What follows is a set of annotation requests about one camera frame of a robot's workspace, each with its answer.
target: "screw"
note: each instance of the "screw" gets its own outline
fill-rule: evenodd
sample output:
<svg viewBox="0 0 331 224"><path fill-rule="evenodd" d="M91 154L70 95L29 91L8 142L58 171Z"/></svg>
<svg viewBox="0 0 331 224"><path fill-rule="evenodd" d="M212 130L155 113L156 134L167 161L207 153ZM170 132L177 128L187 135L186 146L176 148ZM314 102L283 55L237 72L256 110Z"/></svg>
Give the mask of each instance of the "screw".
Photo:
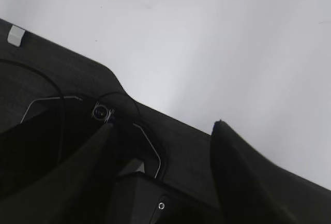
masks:
<svg viewBox="0 0 331 224"><path fill-rule="evenodd" d="M163 210L165 208L165 204L163 202L159 203L159 210Z"/></svg>

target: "white wall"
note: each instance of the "white wall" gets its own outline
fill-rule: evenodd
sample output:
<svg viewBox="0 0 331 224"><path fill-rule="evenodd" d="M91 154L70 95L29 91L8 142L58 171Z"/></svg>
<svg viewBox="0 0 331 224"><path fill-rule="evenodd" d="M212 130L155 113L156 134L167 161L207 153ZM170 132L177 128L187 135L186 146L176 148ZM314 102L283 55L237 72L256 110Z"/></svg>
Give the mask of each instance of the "white wall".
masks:
<svg viewBox="0 0 331 224"><path fill-rule="evenodd" d="M0 0L0 18L108 66L136 100L227 121L331 189L331 0Z"/></svg>

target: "silver trim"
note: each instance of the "silver trim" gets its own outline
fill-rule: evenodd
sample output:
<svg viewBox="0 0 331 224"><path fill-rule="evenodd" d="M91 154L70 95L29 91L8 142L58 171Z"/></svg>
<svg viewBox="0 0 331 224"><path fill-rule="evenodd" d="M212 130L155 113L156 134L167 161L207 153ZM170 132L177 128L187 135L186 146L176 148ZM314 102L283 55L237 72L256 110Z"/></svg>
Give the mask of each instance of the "silver trim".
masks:
<svg viewBox="0 0 331 224"><path fill-rule="evenodd" d="M151 145L153 151L155 152L156 156L157 156L158 159L159 159L159 168L157 169L156 174L155 174L155 176L154 176L154 178L156 178L157 175L159 174L159 171L160 171L160 168L161 168L161 158L160 158L159 154L157 153L157 151L155 150L153 144L151 143L151 141L150 141L149 138L147 137L147 135L146 135L144 129L142 129L141 126L139 126L139 125L137 125L137 124L135 124L135 123L134 123L133 125L134 125L135 127L138 127L138 128L143 132L144 136L146 137L147 141L149 142L149 144Z"/></svg>
<svg viewBox="0 0 331 224"><path fill-rule="evenodd" d="M75 98L75 99L77 99L77 100L79 100L79 101L82 101L82 99L79 98L79 97L77 97L77 96L65 96L65 97L64 97L64 99L71 99L71 98ZM57 99L60 99L60 97L59 97L59 96L55 96L55 97L38 98L38 99L33 100L33 101L29 104L29 107L27 107L27 110L25 111L25 114L23 115L23 118L22 118L22 120L21 120L21 123L23 123L23 121L24 121L24 119L25 119L25 117L26 117L26 114L28 113L28 111L29 111L29 109L30 109L30 107L31 107L32 104L34 104L34 103L37 102L37 101L44 101L44 100L57 100Z"/></svg>

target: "black wire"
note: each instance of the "black wire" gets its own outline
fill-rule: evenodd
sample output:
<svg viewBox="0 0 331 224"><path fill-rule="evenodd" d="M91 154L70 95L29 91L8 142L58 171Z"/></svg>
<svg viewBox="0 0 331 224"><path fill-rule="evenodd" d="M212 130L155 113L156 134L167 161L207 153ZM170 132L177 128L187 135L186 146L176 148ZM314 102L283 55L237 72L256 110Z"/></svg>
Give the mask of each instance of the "black wire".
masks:
<svg viewBox="0 0 331 224"><path fill-rule="evenodd" d="M60 139L59 139L59 148L58 148L58 152L57 152L57 161L56 161L56 163L58 164L60 162L61 156L62 156L62 146L63 146L64 126L65 126L64 96L63 96L63 93L62 93L61 89L49 77L47 77L44 73L40 72L39 70L37 70L33 67L30 67L28 65L21 64L21 63L15 62L15 61L7 60L7 59L1 59L1 58L0 58L0 63L14 65L14 66L26 69L28 71L31 71L31 72L41 76L42 78L44 78L46 81L48 81L58 92L58 95L59 95L60 100L61 100Z"/></svg>
<svg viewBox="0 0 331 224"><path fill-rule="evenodd" d="M127 93L123 93L123 92L119 92L119 91L108 92L108 93L105 93L105 94L99 96L97 98L97 101L100 101L100 99L103 98L103 97L105 97L105 96L116 95L116 94L117 95L126 96L126 97L130 98L132 100L133 104L135 105L136 109L137 109L137 112L138 112L139 117L141 117L141 112L140 112L140 109L138 107L137 102L131 96L129 96Z"/></svg>

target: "white clip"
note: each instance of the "white clip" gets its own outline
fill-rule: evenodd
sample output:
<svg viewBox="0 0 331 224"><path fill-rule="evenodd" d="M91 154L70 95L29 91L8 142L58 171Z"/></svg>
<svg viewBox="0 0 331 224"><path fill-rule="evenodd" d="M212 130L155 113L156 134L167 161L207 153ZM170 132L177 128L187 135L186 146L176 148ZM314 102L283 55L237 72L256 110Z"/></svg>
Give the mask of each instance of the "white clip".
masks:
<svg viewBox="0 0 331 224"><path fill-rule="evenodd" d="M20 47L24 33L24 29L13 25L9 31L8 42L14 46Z"/></svg>

